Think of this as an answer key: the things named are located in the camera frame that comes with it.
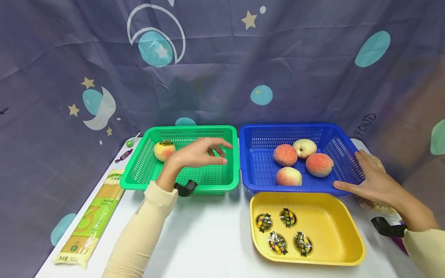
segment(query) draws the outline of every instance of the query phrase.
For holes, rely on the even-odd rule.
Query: black wrist strap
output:
[[[382,236],[390,238],[402,238],[405,234],[405,225],[391,226],[383,217],[374,217],[373,219],[371,219],[371,222],[377,232],[379,232],[379,234],[381,234]]]
[[[193,180],[189,180],[189,182],[186,184],[186,186],[182,186],[179,183],[175,183],[173,188],[176,188],[178,190],[178,195],[181,197],[188,197],[190,196],[195,188],[198,186],[196,182]]]

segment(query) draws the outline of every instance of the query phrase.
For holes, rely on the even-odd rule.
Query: crescent moon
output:
[[[92,130],[101,130],[106,127],[108,120],[116,111],[116,102],[113,96],[104,87],[102,87],[102,92],[103,98],[97,110],[97,115],[89,121],[83,121],[84,124]]]
[[[145,27],[145,28],[142,28],[141,30],[137,31],[133,36],[131,36],[131,34],[130,34],[131,20],[133,20],[133,16],[138,11],[140,11],[140,10],[142,10],[144,8],[152,8],[152,9],[160,10],[161,12],[166,13],[168,16],[170,16],[173,19],[173,21],[179,27],[179,31],[181,32],[181,36],[182,36],[182,51],[181,51],[181,55],[179,55],[179,57],[178,57],[178,54],[176,53],[176,48],[175,48],[173,42],[171,41],[171,39],[166,34],[164,34],[161,30],[159,30],[159,29],[157,29],[155,27]],[[177,64],[182,59],[182,57],[184,56],[184,53],[186,51],[186,36],[184,35],[184,30],[182,29],[182,26],[179,24],[178,19],[172,13],[170,13],[169,11],[167,11],[166,9],[164,9],[161,6],[153,5],[153,4],[142,4],[142,5],[139,5],[139,6],[135,7],[133,9],[133,11],[131,11],[130,16],[128,17],[128,20],[127,20],[128,41],[130,42],[131,45],[133,45],[133,43],[136,40],[136,38],[140,34],[142,34],[144,32],[147,32],[147,31],[156,31],[156,32],[160,33],[161,35],[163,35],[165,37],[165,39],[170,43],[170,45],[171,45],[171,47],[173,49],[174,63],[175,64]]]

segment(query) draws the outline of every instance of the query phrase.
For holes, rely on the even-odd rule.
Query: yellow plastic tray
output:
[[[297,218],[296,224],[293,221],[290,223],[291,227],[286,227],[281,221],[290,218],[280,218],[280,214],[284,215],[285,208],[293,212]],[[250,212],[253,242],[266,259],[275,262],[332,266],[356,266],[364,259],[365,248],[357,227],[346,206],[332,195],[261,192],[251,199]],[[262,214],[269,214],[272,219],[272,227],[262,226],[264,233],[258,228],[262,222],[257,224],[256,221],[257,218],[264,219],[265,215]],[[301,233],[300,237],[295,237],[298,232],[304,233],[309,238],[309,242],[305,240],[306,246],[297,245],[299,240],[294,244],[294,238],[303,237]],[[280,247],[283,248],[281,244],[283,241],[276,240],[275,234],[284,237],[286,250],[281,249],[276,252],[271,250],[274,247],[278,250]],[[272,236],[275,242],[271,241],[270,245],[269,239]],[[297,251],[297,246],[303,250],[303,255]]]

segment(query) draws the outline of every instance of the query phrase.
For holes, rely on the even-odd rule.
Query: backdrop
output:
[[[39,270],[125,140],[329,121],[445,224],[442,0],[16,0],[0,10],[0,269]]]

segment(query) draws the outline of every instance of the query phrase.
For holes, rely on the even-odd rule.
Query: peach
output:
[[[281,168],[275,176],[278,185],[301,185],[303,177],[299,170],[292,167]]]
[[[297,162],[297,151],[289,144],[279,145],[275,148],[274,159],[281,166],[292,166]]]
[[[324,153],[315,153],[306,159],[306,169],[316,177],[327,177],[333,167],[334,161]]]
[[[292,147],[297,151],[298,157],[302,159],[307,159],[311,154],[317,152],[317,145],[309,139],[297,140]]]
[[[176,147],[170,140],[159,142],[153,148],[154,156],[162,162],[165,162],[175,151]]]

